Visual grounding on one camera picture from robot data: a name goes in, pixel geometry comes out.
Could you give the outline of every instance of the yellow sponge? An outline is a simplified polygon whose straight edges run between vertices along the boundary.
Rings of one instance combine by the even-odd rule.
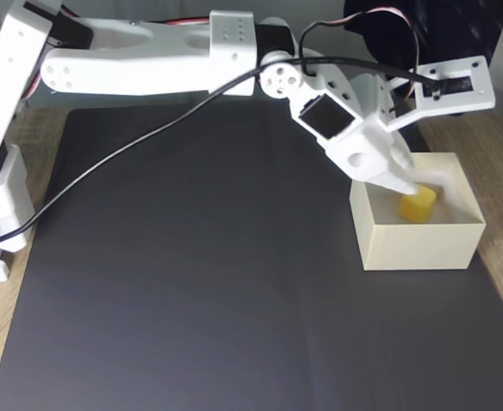
[[[434,209],[436,193],[420,184],[418,187],[417,194],[402,196],[399,203],[399,215],[412,223],[426,223]]]

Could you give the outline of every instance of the white robotic arm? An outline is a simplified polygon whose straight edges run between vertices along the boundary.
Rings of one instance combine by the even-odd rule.
[[[21,155],[3,137],[42,58],[41,79],[53,90],[132,96],[212,92],[264,66],[262,90],[289,100],[291,117],[344,173],[401,193],[415,192],[416,184],[398,129],[425,116],[494,106],[484,57],[419,66],[418,74],[443,80],[445,89],[416,82],[416,108],[396,116],[391,91],[408,80],[362,74],[348,81],[334,64],[311,64],[306,75],[280,19],[256,24],[248,12],[213,11],[202,24],[178,23],[73,18],[60,0],[15,0],[0,32],[0,235],[33,214]],[[56,48],[43,56],[46,45]],[[250,96],[254,84],[249,78],[225,94]],[[21,234],[0,248],[16,251],[26,242]]]

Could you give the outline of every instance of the black surface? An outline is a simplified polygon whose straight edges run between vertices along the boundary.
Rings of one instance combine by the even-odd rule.
[[[183,107],[81,110],[50,195]],[[503,305],[363,272],[349,180],[284,102],[208,107],[39,223],[0,410],[503,410]]]

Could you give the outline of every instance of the wooden table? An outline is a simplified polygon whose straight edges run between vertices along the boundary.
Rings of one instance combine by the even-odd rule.
[[[27,110],[9,131],[8,140],[21,147],[25,158],[35,205],[44,197],[67,114],[59,109]],[[425,120],[420,130],[433,151],[456,152],[463,163],[488,223],[479,251],[503,300],[503,120],[487,111]],[[5,255],[11,274],[0,284],[0,359],[29,251],[27,247]]]

